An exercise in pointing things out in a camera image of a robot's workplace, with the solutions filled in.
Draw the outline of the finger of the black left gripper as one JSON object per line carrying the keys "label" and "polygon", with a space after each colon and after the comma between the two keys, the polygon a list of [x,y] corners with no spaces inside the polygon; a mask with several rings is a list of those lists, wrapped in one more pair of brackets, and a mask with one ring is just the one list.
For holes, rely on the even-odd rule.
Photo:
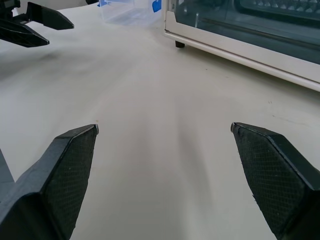
{"label": "finger of the black left gripper", "polygon": [[32,2],[27,3],[26,15],[31,22],[37,22],[54,30],[68,30],[75,27],[61,12]]}
{"label": "finger of the black left gripper", "polygon": [[26,48],[46,46],[50,41],[29,26],[8,20],[0,20],[0,39]]}

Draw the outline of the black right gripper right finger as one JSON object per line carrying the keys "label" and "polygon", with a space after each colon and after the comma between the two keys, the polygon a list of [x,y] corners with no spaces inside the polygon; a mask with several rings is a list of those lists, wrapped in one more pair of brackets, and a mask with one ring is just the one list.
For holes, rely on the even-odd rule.
{"label": "black right gripper right finger", "polygon": [[234,122],[246,181],[278,240],[320,238],[320,172],[282,135]]}

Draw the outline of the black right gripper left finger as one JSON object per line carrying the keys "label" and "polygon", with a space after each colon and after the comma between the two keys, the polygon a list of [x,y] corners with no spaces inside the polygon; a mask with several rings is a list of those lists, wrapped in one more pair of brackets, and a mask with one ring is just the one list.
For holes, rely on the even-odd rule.
{"label": "black right gripper left finger", "polygon": [[87,191],[96,124],[53,139],[41,158],[14,180],[0,157],[0,238],[68,240]]}

